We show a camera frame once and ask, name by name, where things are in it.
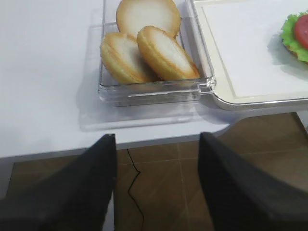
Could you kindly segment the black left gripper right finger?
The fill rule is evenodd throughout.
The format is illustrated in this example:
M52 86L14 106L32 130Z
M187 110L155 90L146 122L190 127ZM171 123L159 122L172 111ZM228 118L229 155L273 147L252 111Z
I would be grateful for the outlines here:
M308 194L258 169L214 135L199 137L198 176L217 231L306 231Z

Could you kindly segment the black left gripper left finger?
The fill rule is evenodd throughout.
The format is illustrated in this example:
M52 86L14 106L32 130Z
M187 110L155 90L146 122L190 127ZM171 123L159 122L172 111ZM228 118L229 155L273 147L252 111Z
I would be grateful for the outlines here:
M116 139L107 134L59 172L1 200L0 229L101 231L116 176Z

